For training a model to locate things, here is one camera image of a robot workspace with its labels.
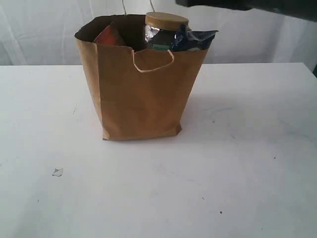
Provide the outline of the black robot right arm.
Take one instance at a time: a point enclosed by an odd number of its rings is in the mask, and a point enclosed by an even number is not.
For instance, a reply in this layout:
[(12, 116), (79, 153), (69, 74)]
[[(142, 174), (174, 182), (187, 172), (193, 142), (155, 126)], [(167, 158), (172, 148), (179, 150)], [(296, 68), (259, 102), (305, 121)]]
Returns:
[(176, 0), (184, 7), (211, 6), (230, 10), (259, 9), (312, 22), (317, 21), (316, 0)]

